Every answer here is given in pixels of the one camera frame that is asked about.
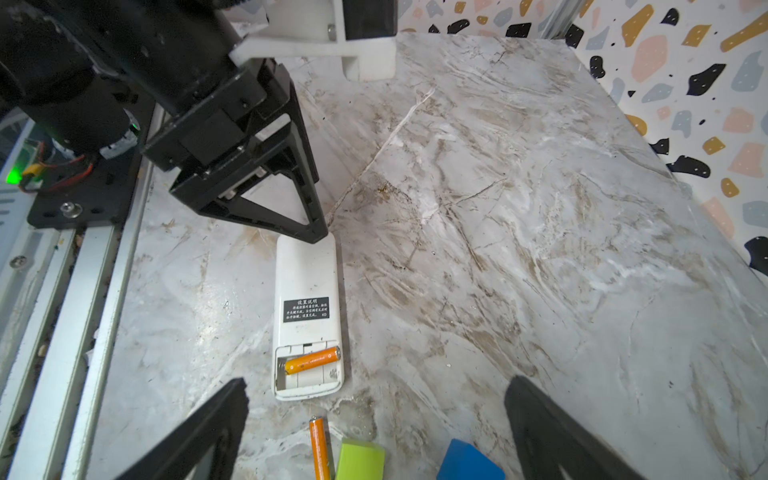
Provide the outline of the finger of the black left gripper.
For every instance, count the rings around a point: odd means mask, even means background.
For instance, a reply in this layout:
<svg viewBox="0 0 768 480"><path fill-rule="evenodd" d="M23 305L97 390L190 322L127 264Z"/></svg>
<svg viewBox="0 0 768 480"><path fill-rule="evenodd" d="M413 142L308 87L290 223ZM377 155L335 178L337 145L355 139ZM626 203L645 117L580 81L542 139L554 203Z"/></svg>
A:
<svg viewBox="0 0 768 480"><path fill-rule="evenodd" d="M323 210L316 192L315 183L319 176L314 163L309 139L303 122L301 109L293 82L287 69L276 64L274 78L287 94L287 101L280 114L286 114L289 122L276 134L275 156L267 165L273 175L287 177L293 185L307 217L305 224L277 212L274 207L269 222L274 230L306 243L317 243L328 235Z"/></svg>
<svg viewBox="0 0 768 480"><path fill-rule="evenodd" d="M311 175L301 170L283 171L302 203L308 223L301 224L243 196L238 187L231 199L224 197L237 183L233 175L222 172L208 176L178 178L170 193L195 213L217 220L270 230L294 239L315 244L329 231Z"/></svg>

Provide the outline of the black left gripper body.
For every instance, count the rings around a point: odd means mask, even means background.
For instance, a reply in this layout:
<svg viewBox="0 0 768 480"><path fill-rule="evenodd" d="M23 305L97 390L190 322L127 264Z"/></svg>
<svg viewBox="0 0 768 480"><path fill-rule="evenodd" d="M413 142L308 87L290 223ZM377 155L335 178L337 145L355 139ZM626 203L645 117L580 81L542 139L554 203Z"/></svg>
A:
<svg viewBox="0 0 768 480"><path fill-rule="evenodd" d="M158 167L179 170L176 198L217 198L263 168L296 185L298 136L291 128L266 140L257 134L286 114L295 118L295 88L287 69L272 59L250 60L187 113L170 121L146 145Z"/></svg>

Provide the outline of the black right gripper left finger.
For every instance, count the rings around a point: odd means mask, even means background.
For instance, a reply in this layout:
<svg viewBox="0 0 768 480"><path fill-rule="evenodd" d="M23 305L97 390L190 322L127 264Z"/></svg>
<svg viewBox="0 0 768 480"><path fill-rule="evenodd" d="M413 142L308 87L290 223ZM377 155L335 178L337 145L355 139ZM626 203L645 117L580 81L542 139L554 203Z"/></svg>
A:
<svg viewBox="0 0 768 480"><path fill-rule="evenodd" d="M230 479L248 416L248 402L245 380L230 380L119 477Z"/></svg>

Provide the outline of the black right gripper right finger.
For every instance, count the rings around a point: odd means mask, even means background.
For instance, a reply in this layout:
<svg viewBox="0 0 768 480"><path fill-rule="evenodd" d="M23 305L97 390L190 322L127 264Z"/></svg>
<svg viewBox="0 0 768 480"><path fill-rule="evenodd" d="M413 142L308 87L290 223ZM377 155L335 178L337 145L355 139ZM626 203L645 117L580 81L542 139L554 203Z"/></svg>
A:
<svg viewBox="0 0 768 480"><path fill-rule="evenodd" d="M641 477L528 378L512 378L504 405L524 478Z"/></svg>

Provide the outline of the orange battery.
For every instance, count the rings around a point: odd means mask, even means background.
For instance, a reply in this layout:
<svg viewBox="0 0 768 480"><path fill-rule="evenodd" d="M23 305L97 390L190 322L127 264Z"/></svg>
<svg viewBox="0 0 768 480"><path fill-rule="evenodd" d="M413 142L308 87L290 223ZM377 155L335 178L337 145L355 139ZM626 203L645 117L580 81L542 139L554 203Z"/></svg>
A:
<svg viewBox="0 0 768 480"><path fill-rule="evenodd" d="M295 375L300 372L337 362L340 358L340 348L336 346L289 359L285 362L284 372L286 375Z"/></svg>
<svg viewBox="0 0 768 480"><path fill-rule="evenodd" d="M315 416L309 421L309 432L316 480L331 480L330 457L326 439L325 419Z"/></svg>

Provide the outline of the white red remote control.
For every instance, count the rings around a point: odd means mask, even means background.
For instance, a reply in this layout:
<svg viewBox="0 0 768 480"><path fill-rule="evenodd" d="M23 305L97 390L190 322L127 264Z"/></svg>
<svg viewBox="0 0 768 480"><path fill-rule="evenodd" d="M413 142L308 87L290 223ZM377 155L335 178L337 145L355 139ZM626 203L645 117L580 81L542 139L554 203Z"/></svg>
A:
<svg viewBox="0 0 768 480"><path fill-rule="evenodd" d="M339 361L285 374L287 360L336 346ZM315 244L278 238L271 358L273 393L279 401L330 395L344 383L337 245L332 234Z"/></svg>

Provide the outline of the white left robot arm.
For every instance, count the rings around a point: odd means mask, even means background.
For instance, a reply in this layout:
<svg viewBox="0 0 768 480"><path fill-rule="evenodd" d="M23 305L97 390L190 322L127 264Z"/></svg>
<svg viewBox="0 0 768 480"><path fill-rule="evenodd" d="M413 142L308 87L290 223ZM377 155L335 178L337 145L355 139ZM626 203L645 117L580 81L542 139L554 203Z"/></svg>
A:
<svg viewBox="0 0 768 480"><path fill-rule="evenodd" d="M1 99L48 134L19 188L63 203L135 138L195 213L314 244L328 228L296 90L235 62L220 1L5 1Z"/></svg>

